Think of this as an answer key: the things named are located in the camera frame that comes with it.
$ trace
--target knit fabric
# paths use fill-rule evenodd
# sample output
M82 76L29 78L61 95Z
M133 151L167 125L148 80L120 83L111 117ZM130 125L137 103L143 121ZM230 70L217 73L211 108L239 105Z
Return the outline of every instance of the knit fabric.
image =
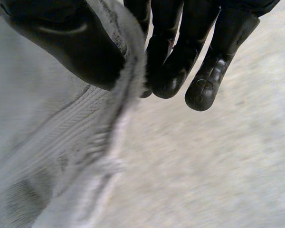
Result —
M126 59L111 92L0 18L0 228L95 227L123 169L118 153L143 91L143 33L117 1L88 3Z

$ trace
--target black glove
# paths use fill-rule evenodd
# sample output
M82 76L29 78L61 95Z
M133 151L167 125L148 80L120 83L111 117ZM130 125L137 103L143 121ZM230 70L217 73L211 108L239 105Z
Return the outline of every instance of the black glove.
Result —
M171 98L177 94L216 21L211 45L185 95L190 108L197 111L209 109L237 49L258 26L258 17L268 13L278 2L124 0L125 6L136 16L145 34L148 32L152 9L154 30L147 47L147 86L150 91L161 98ZM180 36L172 51L181 13Z
M77 77L113 88L125 59L84 0L0 0L0 15Z

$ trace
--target concrete ground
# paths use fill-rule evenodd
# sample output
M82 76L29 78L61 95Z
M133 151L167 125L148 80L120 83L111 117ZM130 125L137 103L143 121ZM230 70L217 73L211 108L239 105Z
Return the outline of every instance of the concrete ground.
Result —
M184 94L207 44L174 98L142 100L99 228L285 228L285 0L200 113Z

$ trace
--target gloved hand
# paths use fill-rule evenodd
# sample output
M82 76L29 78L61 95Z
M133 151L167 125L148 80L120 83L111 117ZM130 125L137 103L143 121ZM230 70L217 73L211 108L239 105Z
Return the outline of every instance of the gloved hand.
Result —
M268 13L278 2L124 0L125 6L136 16L145 34L148 32L152 9L154 30L147 47L147 86L150 91L161 98L176 95L216 21L211 45L185 95L190 108L197 111L209 109L239 46L258 26L258 17ZM181 13L180 36L172 51Z
M0 15L87 83L113 88L125 59L84 0L0 0Z

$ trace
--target finger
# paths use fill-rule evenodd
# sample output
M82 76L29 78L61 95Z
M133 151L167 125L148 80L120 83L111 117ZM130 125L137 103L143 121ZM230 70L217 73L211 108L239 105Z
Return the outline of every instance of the finger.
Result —
M222 8L203 64L185 95L186 104L190 108L205 111L212 106L236 51L259 22L249 11Z
M123 0L123 3L124 6L136 17L141 25L143 33L145 34L145 38L147 38L151 14L150 0Z
M0 15L14 30L50 53L77 77L105 90L113 88L125 60L86 2L69 20L59 23L13 17L3 4L0 4Z
M152 0L154 30L147 47L147 79L162 66L172 50L183 0Z
M179 40L152 82L152 91L156 96L171 98L179 91L218 13L219 7L208 0L185 0Z

